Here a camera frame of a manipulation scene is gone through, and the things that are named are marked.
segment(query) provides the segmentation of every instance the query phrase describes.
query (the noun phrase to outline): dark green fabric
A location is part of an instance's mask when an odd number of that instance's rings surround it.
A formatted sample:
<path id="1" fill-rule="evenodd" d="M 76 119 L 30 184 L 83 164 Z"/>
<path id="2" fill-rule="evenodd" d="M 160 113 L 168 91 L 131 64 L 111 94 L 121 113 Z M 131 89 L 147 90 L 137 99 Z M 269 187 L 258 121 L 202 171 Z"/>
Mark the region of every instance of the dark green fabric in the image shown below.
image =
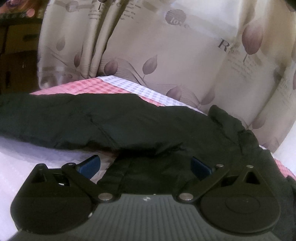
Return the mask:
<path id="1" fill-rule="evenodd" d="M 194 178 L 195 156 L 231 174 L 254 165 L 281 205 L 274 234 L 292 240 L 293 192 L 267 150 L 249 130 L 212 106 L 209 115 L 187 107 L 157 107 L 133 94 L 0 96 L 0 135 L 36 145 L 119 151 L 99 184 L 114 192 L 176 193 Z"/>

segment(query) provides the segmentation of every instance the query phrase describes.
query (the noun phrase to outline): silver bolt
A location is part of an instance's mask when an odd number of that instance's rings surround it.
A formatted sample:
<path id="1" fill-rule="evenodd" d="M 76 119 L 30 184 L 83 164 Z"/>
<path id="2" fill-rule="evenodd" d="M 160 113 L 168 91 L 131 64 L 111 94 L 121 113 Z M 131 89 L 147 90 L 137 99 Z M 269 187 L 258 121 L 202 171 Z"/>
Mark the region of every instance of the silver bolt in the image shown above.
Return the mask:
<path id="1" fill-rule="evenodd" d="M 113 198 L 113 195 L 111 193 L 101 193 L 98 198 L 102 201 L 109 201 Z"/>
<path id="2" fill-rule="evenodd" d="M 190 201 L 190 200 L 193 199 L 193 195 L 190 194 L 190 193 L 181 193 L 181 194 L 179 195 L 179 198 L 180 198 L 181 200 L 183 200 L 183 201 Z"/>

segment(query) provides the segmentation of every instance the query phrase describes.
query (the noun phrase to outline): red checkered fabric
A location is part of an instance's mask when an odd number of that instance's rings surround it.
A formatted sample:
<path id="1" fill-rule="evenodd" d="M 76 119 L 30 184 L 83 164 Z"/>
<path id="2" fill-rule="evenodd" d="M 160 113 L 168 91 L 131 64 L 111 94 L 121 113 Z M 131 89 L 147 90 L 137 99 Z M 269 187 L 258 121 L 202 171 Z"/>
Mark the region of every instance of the red checkered fabric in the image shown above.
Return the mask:
<path id="1" fill-rule="evenodd" d="M 68 94 L 77 95 L 82 93 L 95 93 L 95 94 L 135 93 L 138 96 L 140 96 L 143 100 L 157 106 L 169 106 L 169 105 L 186 106 L 184 103 L 176 101 L 172 98 L 164 96 L 160 93 L 157 93 L 153 90 L 150 90 L 136 83 L 130 82 L 128 80 L 117 78 L 115 76 L 102 77 L 102 79 L 92 78 L 88 80 L 79 80 L 79 81 L 70 82 L 64 85 L 55 86 L 46 90 L 40 90 L 33 94 L 48 95 L 48 94 L 57 94 L 57 93 L 68 93 Z M 275 162 L 279 167 L 279 170 L 285 177 L 289 175 L 296 180 L 295 175 L 288 168 L 286 168 L 279 160 L 275 159 Z"/>

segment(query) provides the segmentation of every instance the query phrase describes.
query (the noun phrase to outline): drawer handle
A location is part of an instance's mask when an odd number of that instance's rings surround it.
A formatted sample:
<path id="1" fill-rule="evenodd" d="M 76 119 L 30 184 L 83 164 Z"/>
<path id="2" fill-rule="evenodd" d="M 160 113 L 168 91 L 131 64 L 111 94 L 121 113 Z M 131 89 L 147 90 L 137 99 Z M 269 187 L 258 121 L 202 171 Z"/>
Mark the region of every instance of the drawer handle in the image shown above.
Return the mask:
<path id="1" fill-rule="evenodd" d="M 10 88 L 10 85 L 11 85 L 10 76 L 11 76 L 11 72 L 10 71 L 7 71 L 5 73 L 5 88 L 6 89 Z"/>
<path id="2" fill-rule="evenodd" d="M 38 39 L 39 34 L 26 34 L 23 36 L 22 40 L 24 42 L 35 41 Z"/>

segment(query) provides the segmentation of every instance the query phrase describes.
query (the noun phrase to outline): bed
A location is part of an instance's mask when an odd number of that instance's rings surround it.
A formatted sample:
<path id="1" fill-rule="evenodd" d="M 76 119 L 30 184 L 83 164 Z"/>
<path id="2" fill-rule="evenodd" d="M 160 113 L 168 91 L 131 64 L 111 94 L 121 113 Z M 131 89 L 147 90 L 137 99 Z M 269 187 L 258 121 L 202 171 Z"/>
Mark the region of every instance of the bed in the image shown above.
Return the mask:
<path id="1" fill-rule="evenodd" d="M 80 93 L 135 93 L 145 101 L 157 106 L 187 106 L 144 86 L 114 76 L 80 80 L 40 90 L 33 94 L 56 93 L 74 95 Z M 45 163 L 49 168 L 59 168 L 67 162 L 79 163 L 94 154 L 98 154 L 101 158 L 100 171 L 92 178 L 93 182 L 97 182 L 115 160 L 116 154 L 88 150 L 54 150 L 0 137 L 0 240 L 9 239 L 17 231 L 10 216 L 10 205 L 36 164 Z M 290 175 L 295 178 L 293 173 L 280 161 L 275 159 L 275 162 L 285 177 Z"/>

